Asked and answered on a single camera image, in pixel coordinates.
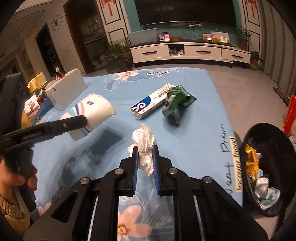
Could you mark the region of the left hand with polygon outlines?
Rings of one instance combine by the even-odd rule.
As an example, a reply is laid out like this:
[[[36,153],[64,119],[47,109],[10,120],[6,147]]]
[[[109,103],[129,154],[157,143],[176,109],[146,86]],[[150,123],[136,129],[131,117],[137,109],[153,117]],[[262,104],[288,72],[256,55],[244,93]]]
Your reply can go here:
[[[1,156],[1,196],[12,204],[17,204],[17,200],[13,193],[12,187],[22,186],[27,184],[27,186],[33,191],[37,190],[37,169],[32,165],[31,176],[26,179],[20,174],[13,173],[8,169],[5,164],[4,158]]]

